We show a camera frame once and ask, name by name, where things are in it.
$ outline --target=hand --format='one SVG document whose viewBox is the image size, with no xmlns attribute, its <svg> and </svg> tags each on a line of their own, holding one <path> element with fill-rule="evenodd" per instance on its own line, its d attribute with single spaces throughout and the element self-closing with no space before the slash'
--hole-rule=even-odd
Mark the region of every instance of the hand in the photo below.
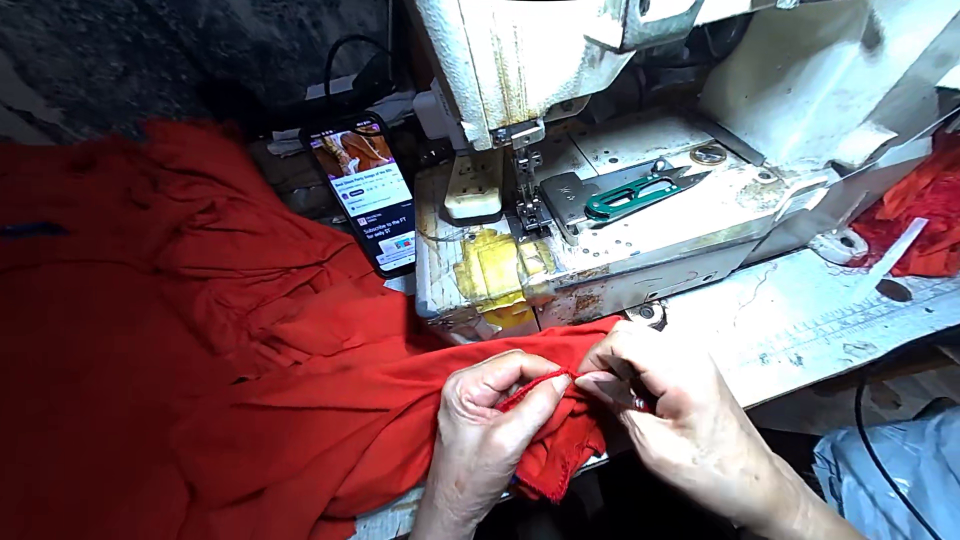
<svg viewBox="0 0 960 540">
<path fill-rule="evenodd" d="M 614 408 L 651 471 L 739 525 L 771 538 L 806 538 L 815 536 L 798 528 L 814 514 L 823 518 L 825 510 L 843 521 L 770 450 L 713 360 L 688 341 L 621 321 L 588 351 L 580 372 L 589 373 L 576 384 Z M 632 363 L 659 398 L 656 415 L 617 405 L 597 386 L 616 380 L 602 371 L 612 356 Z M 849 525 L 838 527 L 853 536 L 823 537 L 859 537 Z"/>
<path fill-rule="evenodd" d="M 523 451 L 557 408 L 570 378 L 541 382 L 509 412 L 493 406 L 522 381 L 559 369 L 545 358 L 514 350 L 450 375 L 411 539 L 473 536 L 506 489 Z"/>
</svg>

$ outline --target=red fabric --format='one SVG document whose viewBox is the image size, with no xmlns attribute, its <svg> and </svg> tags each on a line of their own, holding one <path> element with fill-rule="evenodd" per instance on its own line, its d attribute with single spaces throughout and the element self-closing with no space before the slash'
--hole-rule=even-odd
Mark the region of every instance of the red fabric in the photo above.
<svg viewBox="0 0 960 540">
<path fill-rule="evenodd" d="M 880 260 L 915 217 L 929 223 L 891 274 L 955 275 L 960 269 L 960 134 L 938 137 L 933 155 L 853 221 L 870 252 L 852 266 Z"/>
<path fill-rule="evenodd" d="M 356 324 L 320 322 L 333 329 Z M 176 432 L 181 468 L 198 494 L 198 515 L 184 537 L 207 537 L 216 527 L 211 524 L 235 514 L 238 505 L 256 523 L 251 538 L 305 538 L 322 514 L 347 518 L 388 503 L 426 473 L 440 389 L 452 371 L 510 349 L 576 367 L 614 322 L 419 356 L 371 355 L 362 346 L 338 358 L 349 361 L 337 362 L 344 367 L 335 376 L 284 373 L 237 384 Z M 586 399 L 572 387 L 520 460 L 517 476 L 528 493 L 558 500 L 572 473 L 603 450 Z M 251 494 L 257 495 L 246 499 Z M 336 537 L 329 527 L 322 520 L 314 537 Z"/>
<path fill-rule="evenodd" d="M 241 145 L 145 132 L 0 144 L 0 226 L 68 231 L 0 238 L 2 537 L 346 537 L 422 477 L 448 373 L 514 347 L 574 367 L 612 324 L 430 352 L 352 238 L 289 212 Z M 571 390 L 521 477 L 556 493 L 602 445 Z"/>
<path fill-rule="evenodd" d="M 610 331 L 610 328 L 605 327 L 603 331 Z M 496 409 L 508 411 L 514 408 L 534 386 L 560 375 L 568 375 L 575 380 L 581 374 L 562 369 L 539 377 L 497 404 Z M 576 386 L 571 385 L 564 397 L 567 399 L 558 407 L 558 413 L 537 432 L 533 445 L 520 457 L 516 467 L 516 477 L 520 480 L 518 487 L 531 499 L 544 496 L 558 503 L 564 497 L 573 473 L 591 455 L 601 454 L 606 450 L 603 433 L 588 415 L 586 396 Z"/>
</svg>

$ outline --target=woman's right hand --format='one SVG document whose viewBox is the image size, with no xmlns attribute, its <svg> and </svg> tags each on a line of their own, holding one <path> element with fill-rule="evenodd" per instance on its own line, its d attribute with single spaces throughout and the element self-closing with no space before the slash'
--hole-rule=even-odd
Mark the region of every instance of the woman's right hand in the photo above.
<svg viewBox="0 0 960 540">
<path fill-rule="evenodd" d="M 852 532 L 836 537 L 860 538 L 770 450 L 710 356 L 688 341 L 621 321 L 589 350 L 576 384 L 614 409 L 651 471 L 704 507 L 770 538 L 806 538 L 802 522 L 826 510 Z M 616 380 L 604 371 L 612 357 L 634 365 L 656 414 L 618 405 L 596 384 Z"/>
</svg>

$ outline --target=fingernail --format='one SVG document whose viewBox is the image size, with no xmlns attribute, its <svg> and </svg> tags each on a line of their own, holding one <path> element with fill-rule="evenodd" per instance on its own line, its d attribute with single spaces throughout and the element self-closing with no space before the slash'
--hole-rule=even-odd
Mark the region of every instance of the fingernail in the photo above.
<svg viewBox="0 0 960 540">
<path fill-rule="evenodd" d="M 591 371 L 584 373 L 574 382 L 581 388 L 595 388 L 599 381 L 616 380 L 616 376 L 605 371 Z"/>
<path fill-rule="evenodd" d="M 553 389 L 556 390 L 558 394 L 563 394 L 570 385 L 570 377 L 566 375 L 554 377 L 550 380 L 550 384 L 553 384 Z"/>
</svg>

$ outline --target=wrist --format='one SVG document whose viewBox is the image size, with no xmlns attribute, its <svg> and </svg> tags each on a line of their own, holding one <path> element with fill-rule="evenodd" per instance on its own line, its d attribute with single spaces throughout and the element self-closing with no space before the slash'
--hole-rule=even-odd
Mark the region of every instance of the wrist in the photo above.
<svg viewBox="0 0 960 540">
<path fill-rule="evenodd" d="M 462 494 L 454 487 L 458 483 L 456 478 L 449 473 L 444 469 L 443 460 L 437 460 L 431 466 L 411 540 L 470 540 L 486 516 L 486 512 L 468 508 Z"/>
<path fill-rule="evenodd" d="M 774 486 L 777 496 L 774 497 L 774 504 L 767 516 L 749 529 L 771 540 L 839 538 L 835 534 L 824 536 L 821 532 L 834 530 L 833 522 L 844 520 L 833 512 L 782 458 L 772 453 L 771 457 L 780 475 L 780 482 Z"/>
<path fill-rule="evenodd" d="M 451 508 L 442 495 L 431 492 L 428 486 L 420 499 L 410 540 L 471 540 L 479 522 Z"/>
</svg>

